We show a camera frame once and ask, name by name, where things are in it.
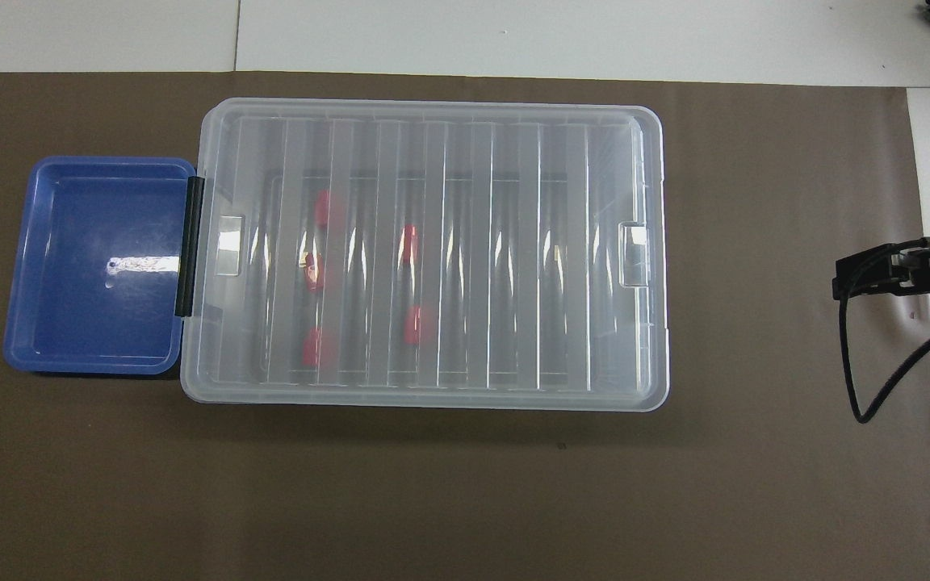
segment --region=brown table surface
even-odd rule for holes
[[[31,166],[195,161],[228,96],[641,104],[665,135],[657,412],[204,405],[1,354]],[[0,579],[930,579],[930,357],[857,425],[835,258],[920,235],[902,89],[0,73]],[[930,334],[852,308],[863,397]]]

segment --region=white table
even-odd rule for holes
[[[922,3],[32,0],[19,8],[0,1],[0,70],[270,69],[909,87],[930,234],[930,26],[920,18]]]

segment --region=translucent plastic container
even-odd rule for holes
[[[203,121],[199,401],[604,409],[668,393],[641,107],[229,99]]]

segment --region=black cable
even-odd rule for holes
[[[848,327],[846,327],[846,312],[848,312],[848,301],[850,295],[853,294],[853,290],[856,288],[857,281],[864,275],[864,272],[867,272],[868,269],[873,267],[876,262],[882,260],[883,258],[890,257],[899,251],[907,250],[909,248],[920,248],[925,246],[925,241],[922,240],[911,240],[909,242],[903,242],[902,244],[897,244],[895,246],[890,246],[883,250],[878,250],[877,253],[871,254],[870,257],[865,258],[863,262],[860,263],[859,267],[852,272],[852,275],[849,276],[848,282],[845,283],[845,287],[842,290],[841,296],[839,297],[838,302],[838,336],[841,342],[842,349],[842,371],[845,374],[845,389],[848,391],[849,396],[849,405],[852,406],[852,415],[856,417],[857,422],[861,424],[866,424],[874,417],[875,413],[878,413],[878,409],[882,407],[882,404],[885,403],[886,398],[889,397],[889,394],[892,393],[897,383],[903,378],[904,375],[907,375],[907,372],[911,370],[912,367],[922,360],[926,354],[930,352],[930,338],[927,339],[918,349],[914,350],[914,353],[909,354],[909,357],[905,359],[899,367],[896,368],[896,371],[889,377],[888,382],[885,382],[885,385],[882,386],[882,389],[878,391],[878,394],[874,396],[874,400],[870,402],[870,405],[867,406],[866,412],[860,411],[860,402],[857,399],[856,395],[856,383],[853,381],[853,367],[852,363],[849,361],[849,348],[848,348]]]

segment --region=container lid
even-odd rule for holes
[[[668,392],[642,107],[229,99],[203,121],[200,401],[649,411]]]
[[[191,163],[49,157],[31,170],[5,359],[21,371],[156,374],[178,359]]]

